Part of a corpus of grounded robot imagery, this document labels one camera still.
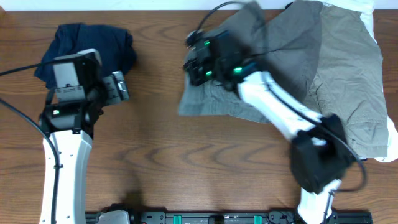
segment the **fabric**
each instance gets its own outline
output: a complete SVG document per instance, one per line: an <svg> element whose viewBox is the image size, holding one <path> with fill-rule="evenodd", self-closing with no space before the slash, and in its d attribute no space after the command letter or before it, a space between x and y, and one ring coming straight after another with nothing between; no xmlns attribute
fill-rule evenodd
<svg viewBox="0 0 398 224"><path fill-rule="evenodd" d="M316 103L323 116L339 116L359 156L385 157L389 134L382 56L360 15L336 6L322 9L320 60L308 94L312 101L306 102Z"/></svg>
<svg viewBox="0 0 398 224"><path fill-rule="evenodd" d="M377 43L374 38L373 32L373 9L374 0L319 0L324 3L324 5L334 5L341 7L343 9L349 9L352 11L361 12L361 20L365 25L366 30L369 35ZM394 123L387 117L387 130L388 130L388 144L387 144L387 157L377 157L375 158L379 162L391 162L398 159L398 132L394 126Z"/></svg>
<svg viewBox="0 0 398 224"><path fill-rule="evenodd" d="M106 25L64 24L59 25L55 40L43 56L42 63L90 48L96 49L101 55L103 77L115 71L126 74L137 58L132 48L132 35L126 29ZM56 87L52 66L39 67L34 75L43 80L47 88Z"/></svg>
<svg viewBox="0 0 398 224"><path fill-rule="evenodd" d="M274 73L274 79L299 101L303 101L318 66L320 50L320 11L322 3L296 2L277 18L270 21L264 33L264 18L256 2L250 2L217 29L206 35L229 30L241 45L253 54L266 52L265 57ZM185 61L193 56L189 52ZM191 86L185 76L179 114L182 116L228 114L250 121L267 123L257 109L245 104L234 93L227 92L218 82Z"/></svg>

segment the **navy blue cloth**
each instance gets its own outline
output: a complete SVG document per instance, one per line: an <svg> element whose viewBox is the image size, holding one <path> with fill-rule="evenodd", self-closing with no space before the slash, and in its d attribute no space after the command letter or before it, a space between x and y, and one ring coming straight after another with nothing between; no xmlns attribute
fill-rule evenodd
<svg viewBox="0 0 398 224"><path fill-rule="evenodd" d="M80 23L58 26L55 40L43 56L42 63L90 48L96 49L101 55L103 77L115 71L127 74L137 58L132 48L132 35L128 30ZM43 80L47 88L57 86L51 65L37 68L34 75Z"/></svg>

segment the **white cloth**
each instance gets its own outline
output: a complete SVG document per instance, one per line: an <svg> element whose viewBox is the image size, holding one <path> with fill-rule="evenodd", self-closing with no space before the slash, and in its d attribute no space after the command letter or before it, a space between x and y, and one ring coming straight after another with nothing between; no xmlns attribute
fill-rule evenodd
<svg viewBox="0 0 398 224"><path fill-rule="evenodd" d="M334 5L343 9L349 9L352 11L362 12L361 20L364 23L369 35L377 43L374 38L373 32L373 10L374 0L308 0L308 1L320 1L324 5ZM387 129L388 129L388 149L387 157L375 158L379 162L391 162L398 159L398 132L394 126L394 122L387 117Z"/></svg>

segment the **white backdrop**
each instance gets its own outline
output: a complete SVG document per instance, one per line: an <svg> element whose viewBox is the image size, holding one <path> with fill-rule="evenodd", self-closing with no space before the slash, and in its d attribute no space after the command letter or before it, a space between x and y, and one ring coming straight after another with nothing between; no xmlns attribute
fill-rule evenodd
<svg viewBox="0 0 398 224"><path fill-rule="evenodd" d="M228 0L0 0L6 11L209 10ZM283 9L293 0L257 0L263 9ZM398 0L375 0L376 9L398 9ZM237 9L226 6L223 9Z"/></svg>

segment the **black mounting rail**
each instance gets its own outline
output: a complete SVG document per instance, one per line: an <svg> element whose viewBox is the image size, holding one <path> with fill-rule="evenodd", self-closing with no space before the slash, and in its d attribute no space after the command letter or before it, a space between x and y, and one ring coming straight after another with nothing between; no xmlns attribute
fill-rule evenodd
<svg viewBox="0 0 398 224"><path fill-rule="evenodd" d="M271 211L251 213L176 213L133 212L128 210L131 223L135 224L301 224L295 212ZM87 224L96 224L104 212L87 213ZM327 224L373 224L370 212L333 211Z"/></svg>

